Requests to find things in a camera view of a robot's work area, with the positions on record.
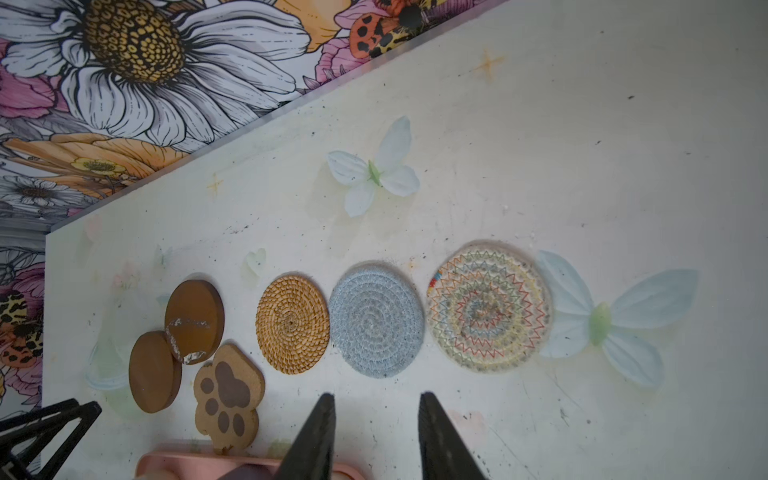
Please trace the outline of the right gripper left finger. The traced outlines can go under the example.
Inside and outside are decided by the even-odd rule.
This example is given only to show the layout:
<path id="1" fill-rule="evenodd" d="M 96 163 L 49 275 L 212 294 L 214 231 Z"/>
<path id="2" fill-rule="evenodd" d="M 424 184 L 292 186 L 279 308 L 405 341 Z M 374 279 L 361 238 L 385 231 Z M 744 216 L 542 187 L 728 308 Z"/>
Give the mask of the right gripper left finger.
<path id="1" fill-rule="evenodd" d="M 335 399 L 322 394 L 274 474 L 275 480 L 332 478 L 336 430 Z"/>

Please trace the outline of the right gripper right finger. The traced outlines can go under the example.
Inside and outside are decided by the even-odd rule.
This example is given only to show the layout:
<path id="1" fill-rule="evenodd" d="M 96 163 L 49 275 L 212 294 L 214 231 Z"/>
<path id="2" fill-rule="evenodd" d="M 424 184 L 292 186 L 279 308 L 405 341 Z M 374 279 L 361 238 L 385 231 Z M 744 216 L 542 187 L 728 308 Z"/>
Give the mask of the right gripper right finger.
<path id="1" fill-rule="evenodd" d="M 483 480 L 484 476 L 436 395 L 424 392 L 418 411 L 424 480 Z"/>

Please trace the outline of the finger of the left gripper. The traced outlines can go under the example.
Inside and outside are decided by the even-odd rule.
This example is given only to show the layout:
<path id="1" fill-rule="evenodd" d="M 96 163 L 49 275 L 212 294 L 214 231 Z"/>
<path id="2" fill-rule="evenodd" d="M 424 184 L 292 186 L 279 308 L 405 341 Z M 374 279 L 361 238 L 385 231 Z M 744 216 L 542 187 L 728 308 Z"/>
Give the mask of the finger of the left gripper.
<path id="1" fill-rule="evenodd" d="M 64 400 L 1 421 L 1 478 L 53 479 L 102 413 L 96 401 Z M 70 423 L 75 427 L 40 469 L 33 461 Z"/>

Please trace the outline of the light blue woven coaster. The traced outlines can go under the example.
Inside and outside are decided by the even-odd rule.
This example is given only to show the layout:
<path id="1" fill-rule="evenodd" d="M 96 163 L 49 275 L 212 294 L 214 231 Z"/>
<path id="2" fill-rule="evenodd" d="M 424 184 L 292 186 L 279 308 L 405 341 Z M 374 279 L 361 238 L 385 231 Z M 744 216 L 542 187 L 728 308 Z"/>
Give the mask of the light blue woven coaster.
<path id="1" fill-rule="evenodd" d="M 422 302 L 411 282 L 391 265 L 364 262 L 350 268 L 333 288 L 328 309 L 332 342 L 362 375 L 393 378 L 422 347 Z"/>

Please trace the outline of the multicolour woven round coaster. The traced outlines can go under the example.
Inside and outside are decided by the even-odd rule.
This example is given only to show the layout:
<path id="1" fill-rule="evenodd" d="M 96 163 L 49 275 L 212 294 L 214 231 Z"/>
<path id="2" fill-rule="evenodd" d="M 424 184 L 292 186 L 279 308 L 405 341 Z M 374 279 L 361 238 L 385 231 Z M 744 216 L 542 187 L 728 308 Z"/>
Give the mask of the multicolour woven round coaster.
<path id="1" fill-rule="evenodd" d="M 450 256 L 427 288 L 427 323 L 438 347 L 468 370 L 514 369 L 535 356 L 552 327 L 553 302 L 533 263 L 498 243 Z"/>

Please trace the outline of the light brown round wooden coaster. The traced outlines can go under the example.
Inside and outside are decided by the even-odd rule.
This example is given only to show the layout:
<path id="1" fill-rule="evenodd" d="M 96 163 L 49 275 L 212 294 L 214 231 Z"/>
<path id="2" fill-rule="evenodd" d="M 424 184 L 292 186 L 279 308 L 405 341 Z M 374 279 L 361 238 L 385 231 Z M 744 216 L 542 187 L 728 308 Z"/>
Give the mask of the light brown round wooden coaster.
<path id="1" fill-rule="evenodd" d="M 151 331 L 141 335 L 129 360 L 129 386 L 137 406 L 149 414 L 168 408 L 178 395 L 181 379 L 181 364 L 165 334 Z"/>

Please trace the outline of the dark brown round wooden coaster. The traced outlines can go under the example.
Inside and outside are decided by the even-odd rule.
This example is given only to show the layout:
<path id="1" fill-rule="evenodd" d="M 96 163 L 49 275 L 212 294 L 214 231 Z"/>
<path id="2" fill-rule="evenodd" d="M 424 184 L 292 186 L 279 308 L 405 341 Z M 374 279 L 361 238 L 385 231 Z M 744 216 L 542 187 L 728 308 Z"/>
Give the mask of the dark brown round wooden coaster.
<path id="1" fill-rule="evenodd" d="M 208 360 L 218 349 L 225 326 L 222 299 L 202 279 L 179 284 L 165 309 L 164 330 L 173 356 L 183 365 Z"/>

